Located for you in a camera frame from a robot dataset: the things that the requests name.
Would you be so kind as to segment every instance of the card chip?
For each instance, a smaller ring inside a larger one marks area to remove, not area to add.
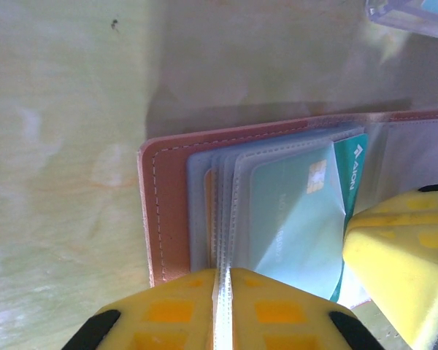
[[[325,174],[326,174],[326,160],[313,163],[310,166],[310,173],[308,175],[307,193],[313,193],[323,188]]]

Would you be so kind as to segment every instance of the clear plastic container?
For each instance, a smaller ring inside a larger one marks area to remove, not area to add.
[[[373,22],[438,38],[438,0],[366,0]]]

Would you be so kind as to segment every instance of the stitched edge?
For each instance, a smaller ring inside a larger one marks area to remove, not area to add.
[[[436,115],[422,115],[421,117],[431,117],[431,118],[438,118],[438,114]],[[419,120],[419,117],[397,117],[395,120],[392,120],[392,122],[398,122],[401,120]],[[308,129],[308,128],[317,128],[320,126],[324,126],[324,125],[333,125],[334,123],[341,123],[341,122],[345,122],[345,121],[354,121],[357,120],[354,117],[335,117],[334,119],[332,119],[331,121],[323,121],[323,122],[316,122],[315,124],[310,124],[310,125],[306,125],[306,126],[302,126],[302,127],[298,127],[298,128],[290,128],[290,129],[286,129],[286,130],[282,130],[282,131],[273,131],[271,133],[257,133],[256,135],[249,135],[249,136],[241,136],[241,137],[234,137],[232,139],[222,139],[222,140],[214,140],[214,141],[205,141],[205,142],[196,142],[194,144],[186,144],[183,146],[177,146],[177,147],[170,147],[170,148],[163,148],[160,149],[159,151],[157,151],[156,153],[154,153],[154,155],[151,157],[151,161],[153,164],[153,184],[154,184],[154,196],[155,196],[155,214],[156,214],[156,218],[157,218],[157,231],[158,231],[158,240],[159,240],[159,250],[160,250],[160,256],[161,256],[161,275],[162,275],[162,281],[167,281],[166,280],[166,264],[164,262],[164,251],[162,249],[162,236],[161,236],[161,215],[159,214],[159,198],[158,198],[158,191],[157,191],[157,185],[156,185],[156,180],[155,180],[155,158],[157,157],[157,155],[161,152],[166,152],[166,151],[175,151],[176,149],[184,149],[184,148],[189,148],[189,147],[195,147],[195,146],[201,146],[203,144],[219,144],[219,143],[223,143],[223,142],[230,142],[230,141],[237,141],[237,140],[246,140],[246,139],[254,139],[256,137],[261,137],[261,136],[267,136],[267,135],[279,135],[281,133],[289,133],[291,131],[297,131],[297,130],[302,130],[302,129]],[[381,121],[380,123],[388,123],[390,120],[386,120],[386,121]],[[419,120],[420,123],[438,123],[438,120]]]

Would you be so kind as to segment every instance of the tabletop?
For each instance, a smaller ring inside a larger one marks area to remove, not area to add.
[[[148,287],[147,138],[438,108],[438,39],[360,0],[0,0],[0,349]]]

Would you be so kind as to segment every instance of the pink leather cover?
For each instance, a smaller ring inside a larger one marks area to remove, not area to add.
[[[190,272],[186,161],[196,152],[341,122],[438,119],[438,111],[344,114],[151,139],[138,155],[151,286]]]

